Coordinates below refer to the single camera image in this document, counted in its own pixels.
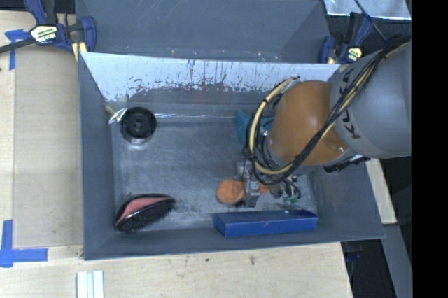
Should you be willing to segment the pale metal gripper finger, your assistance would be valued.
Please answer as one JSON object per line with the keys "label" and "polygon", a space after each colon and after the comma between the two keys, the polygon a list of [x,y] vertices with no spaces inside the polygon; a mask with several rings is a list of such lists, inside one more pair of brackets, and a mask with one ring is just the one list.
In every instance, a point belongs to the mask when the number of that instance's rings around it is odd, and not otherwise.
{"label": "pale metal gripper finger", "polygon": [[257,180],[247,180],[244,184],[244,203],[249,208],[256,207],[257,201],[261,196],[260,183]]}

